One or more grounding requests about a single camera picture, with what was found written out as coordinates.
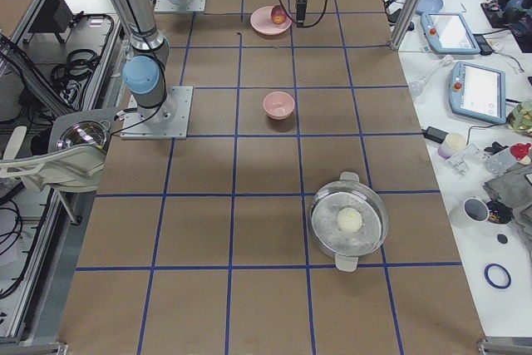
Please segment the black round lid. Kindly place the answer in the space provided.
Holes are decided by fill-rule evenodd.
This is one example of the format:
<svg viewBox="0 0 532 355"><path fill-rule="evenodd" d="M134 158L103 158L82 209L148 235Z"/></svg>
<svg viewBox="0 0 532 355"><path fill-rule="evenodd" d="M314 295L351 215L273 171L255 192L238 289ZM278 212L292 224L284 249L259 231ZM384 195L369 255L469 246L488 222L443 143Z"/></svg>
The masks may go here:
<svg viewBox="0 0 532 355"><path fill-rule="evenodd" d="M508 238L505 234L498 234L497 235L497 240L501 243L501 244L507 244L508 243Z"/></svg>

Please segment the white plastic chair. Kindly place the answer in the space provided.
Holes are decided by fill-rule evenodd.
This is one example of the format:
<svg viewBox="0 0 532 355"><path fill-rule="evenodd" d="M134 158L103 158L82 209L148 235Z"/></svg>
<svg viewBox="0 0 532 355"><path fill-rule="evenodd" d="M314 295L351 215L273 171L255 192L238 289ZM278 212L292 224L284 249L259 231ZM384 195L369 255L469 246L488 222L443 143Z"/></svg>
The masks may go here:
<svg viewBox="0 0 532 355"><path fill-rule="evenodd" d="M95 191L101 180L106 153L88 144L74 145L45 155L17 158L27 133L25 126L12 132L1 159L1 177L19 179L29 190L45 187L67 193Z"/></svg>

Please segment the light bulb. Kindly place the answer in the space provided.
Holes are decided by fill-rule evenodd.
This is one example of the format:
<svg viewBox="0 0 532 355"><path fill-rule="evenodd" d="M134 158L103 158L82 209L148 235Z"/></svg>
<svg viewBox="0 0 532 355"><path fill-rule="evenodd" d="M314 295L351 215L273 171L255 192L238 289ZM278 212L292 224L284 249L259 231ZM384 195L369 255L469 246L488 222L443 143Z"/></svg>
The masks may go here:
<svg viewBox="0 0 532 355"><path fill-rule="evenodd" d="M448 67L454 61L454 57L446 55L440 61L435 64L430 70L428 70L423 76L415 81L411 81L408 85L409 91L413 98L416 98L422 94L424 88L428 85L433 75L440 69Z"/></svg>

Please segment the glass dome lid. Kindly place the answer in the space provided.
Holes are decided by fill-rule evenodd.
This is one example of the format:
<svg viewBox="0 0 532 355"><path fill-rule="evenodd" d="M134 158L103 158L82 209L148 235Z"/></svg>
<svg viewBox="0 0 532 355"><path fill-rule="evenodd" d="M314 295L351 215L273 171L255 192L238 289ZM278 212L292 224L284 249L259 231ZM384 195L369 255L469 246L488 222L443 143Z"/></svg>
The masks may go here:
<svg viewBox="0 0 532 355"><path fill-rule="evenodd" d="M93 145L103 149L108 140L108 132L104 126L96 121L81 121L66 128L59 136L56 147L58 150L74 145Z"/></svg>

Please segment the white steamed bun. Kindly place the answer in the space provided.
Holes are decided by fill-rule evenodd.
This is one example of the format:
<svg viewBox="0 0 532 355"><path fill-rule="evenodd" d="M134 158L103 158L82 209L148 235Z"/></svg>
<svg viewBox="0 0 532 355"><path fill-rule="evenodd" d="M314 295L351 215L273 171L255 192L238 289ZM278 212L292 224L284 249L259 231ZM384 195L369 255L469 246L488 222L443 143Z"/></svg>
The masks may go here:
<svg viewBox="0 0 532 355"><path fill-rule="evenodd" d="M337 226L344 232L355 233L362 227L362 214L352 207L342 208L337 212Z"/></svg>

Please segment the lower teach pendant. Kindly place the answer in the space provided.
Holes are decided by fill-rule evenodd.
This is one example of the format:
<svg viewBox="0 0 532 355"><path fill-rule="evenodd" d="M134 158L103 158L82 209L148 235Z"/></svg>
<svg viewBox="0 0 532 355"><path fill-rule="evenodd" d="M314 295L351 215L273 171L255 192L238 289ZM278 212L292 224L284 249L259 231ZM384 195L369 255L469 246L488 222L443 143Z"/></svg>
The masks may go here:
<svg viewBox="0 0 532 355"><path fill-rule="evenodd" d="M505 73L470 62L457 62L449 80L451 111L490 124L506 122Z"/></svg>

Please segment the white mug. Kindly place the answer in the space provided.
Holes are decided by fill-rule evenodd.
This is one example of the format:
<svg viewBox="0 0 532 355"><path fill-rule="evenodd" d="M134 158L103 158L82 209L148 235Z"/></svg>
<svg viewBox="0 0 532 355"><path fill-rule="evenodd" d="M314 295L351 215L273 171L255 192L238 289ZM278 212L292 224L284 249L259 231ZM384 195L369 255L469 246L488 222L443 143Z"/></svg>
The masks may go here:
<svg viewBox="0 0 532 355"><path fill-rule="evenodd" d="M469 229L488 221L490 210L486 203L476 197L461 201L450 213L449 220L455 228Z"/></svg>

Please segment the red yellow apple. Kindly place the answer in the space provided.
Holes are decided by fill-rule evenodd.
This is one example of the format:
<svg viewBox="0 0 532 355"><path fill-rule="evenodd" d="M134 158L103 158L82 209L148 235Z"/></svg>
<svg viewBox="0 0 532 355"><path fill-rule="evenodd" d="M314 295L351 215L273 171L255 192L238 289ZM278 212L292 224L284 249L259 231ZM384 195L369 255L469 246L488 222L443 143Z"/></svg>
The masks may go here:
<svg viewBox="0 0 532 355"><path fill-rule="evenodd" d="M272 7L270 12L270 20L273 24L282 25L287 21L287 19L287 14L280 4Z"/></svg>

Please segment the pink bowl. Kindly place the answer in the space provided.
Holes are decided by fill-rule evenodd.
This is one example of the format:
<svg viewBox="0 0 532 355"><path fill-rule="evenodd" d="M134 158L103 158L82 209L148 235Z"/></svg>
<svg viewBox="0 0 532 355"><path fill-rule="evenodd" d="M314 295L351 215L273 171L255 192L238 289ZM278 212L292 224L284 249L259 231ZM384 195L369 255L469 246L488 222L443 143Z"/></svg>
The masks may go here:
<svg viewBox="0 0 532 355"><path fill-rule="evenodd" d="M281 121L292 115L295 100L285 91L273 91L265 96L263 108L268 117Z"/></svg>

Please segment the upper teach pendant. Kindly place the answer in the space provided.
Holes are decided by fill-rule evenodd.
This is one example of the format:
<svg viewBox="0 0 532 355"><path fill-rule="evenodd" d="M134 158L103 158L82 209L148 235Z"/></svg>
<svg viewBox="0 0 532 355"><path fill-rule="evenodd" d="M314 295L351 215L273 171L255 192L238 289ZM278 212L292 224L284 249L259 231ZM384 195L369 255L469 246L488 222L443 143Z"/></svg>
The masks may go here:
<svg viewBox="0 0 532 355"><path fill-rule="evenodd" d="M421 28L430 48L440 54L476 55L480 46L460 13L424 12Z"/></svg>

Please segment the lavender white cup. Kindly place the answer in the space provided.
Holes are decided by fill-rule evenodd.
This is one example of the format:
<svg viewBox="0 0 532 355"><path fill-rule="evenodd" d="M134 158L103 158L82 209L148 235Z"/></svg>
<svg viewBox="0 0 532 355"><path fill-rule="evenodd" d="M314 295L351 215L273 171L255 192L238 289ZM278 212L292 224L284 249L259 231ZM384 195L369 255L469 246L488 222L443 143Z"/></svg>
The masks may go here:
<svg viewBox="0 0 532 355"><path fill-rule="evenodd" d="M466 147L466 138L458 133L448 133L438 148L438 155L448 159Z"/></svg>

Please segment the steel steamer pot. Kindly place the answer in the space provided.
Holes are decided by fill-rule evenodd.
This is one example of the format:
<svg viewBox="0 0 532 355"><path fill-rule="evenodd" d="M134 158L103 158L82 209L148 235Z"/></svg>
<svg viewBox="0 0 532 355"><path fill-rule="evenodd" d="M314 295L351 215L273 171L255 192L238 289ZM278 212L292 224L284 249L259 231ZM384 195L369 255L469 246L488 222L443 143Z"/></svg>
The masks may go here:
<svg viewBox="0 0 532 355"><path fill-rule="evenodd" d="M389 228L381 197L351 171L342 172L315 194L309 219L315 244L343 272L355 271L361 257L378 251Z"/></svg>

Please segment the pink plate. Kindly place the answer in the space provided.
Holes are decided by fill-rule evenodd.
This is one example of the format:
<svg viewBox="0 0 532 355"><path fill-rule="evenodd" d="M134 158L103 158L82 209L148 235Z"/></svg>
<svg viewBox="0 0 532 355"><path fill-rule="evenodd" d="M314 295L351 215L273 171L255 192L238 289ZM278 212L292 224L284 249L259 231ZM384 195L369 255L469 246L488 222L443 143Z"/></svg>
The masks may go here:
<svg viewBox="0 0 532 355"><path fill-rule="evenodd" d="M250 24L252 28L261 35L277 36L286 32L292 25L292 21L288 15L288 19L284 24L273 24L270 20L270 12L272 7L273 6L261 7L255 10L250 17Z"/></svg>

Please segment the black power adapter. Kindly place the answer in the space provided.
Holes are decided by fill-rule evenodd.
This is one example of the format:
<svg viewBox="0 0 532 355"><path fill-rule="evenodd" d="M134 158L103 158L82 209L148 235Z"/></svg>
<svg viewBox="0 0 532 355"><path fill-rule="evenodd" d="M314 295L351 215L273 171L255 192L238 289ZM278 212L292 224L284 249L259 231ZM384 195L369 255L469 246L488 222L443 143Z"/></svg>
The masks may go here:
<svg viewBox="0 0 532 355"><path fill-rule="evenodd" d="M423 129L422 134L425 139L437 144L442 144L448 135L447 132L437 129L433 126L428 126L427 128Z"/></svg>

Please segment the light blue plate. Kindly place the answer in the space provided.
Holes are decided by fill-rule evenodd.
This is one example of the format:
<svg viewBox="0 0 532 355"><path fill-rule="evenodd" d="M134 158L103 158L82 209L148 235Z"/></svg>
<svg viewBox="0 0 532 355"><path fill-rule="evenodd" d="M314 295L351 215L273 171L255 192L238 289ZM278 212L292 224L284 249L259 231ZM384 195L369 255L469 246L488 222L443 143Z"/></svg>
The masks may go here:
<svg viewBox="0 0 532 355"><path fill-rule="evenodd" d="M438 13L443 7L443 0L420 0L416 6L416 14L422 15L425 12Z"/></svg>

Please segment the grey cloth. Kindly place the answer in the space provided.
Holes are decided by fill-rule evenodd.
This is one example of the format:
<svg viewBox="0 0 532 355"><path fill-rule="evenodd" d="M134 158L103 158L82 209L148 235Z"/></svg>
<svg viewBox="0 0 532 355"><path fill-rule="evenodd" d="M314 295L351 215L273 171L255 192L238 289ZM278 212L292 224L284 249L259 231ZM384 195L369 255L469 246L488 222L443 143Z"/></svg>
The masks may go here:
<svg viewBox="0 0 532 355"><path fill-rule="evenodd" d="M531 253L531 165L488 180L484 189L492 200L511 209L521 241Z"/></svg>

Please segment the teach pendant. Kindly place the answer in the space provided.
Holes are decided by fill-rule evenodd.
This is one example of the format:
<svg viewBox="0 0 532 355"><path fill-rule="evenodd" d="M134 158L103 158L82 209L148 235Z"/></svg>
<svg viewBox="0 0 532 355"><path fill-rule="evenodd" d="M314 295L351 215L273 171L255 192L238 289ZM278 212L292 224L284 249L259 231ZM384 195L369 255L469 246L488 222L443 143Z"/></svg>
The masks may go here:
<svg viewBox="0 0 532 355"><path fill-rule="evenodd" d="M430 48L440 54L476 55L480 46L460 13L424 12L421 28Z"/></svg>
<svg viewBox="0 0 532 355"><path fill-rule="evenodd" d="M506 122L505 73L470 62L457 62L449 80L451 111L490 124Z"/></svg>

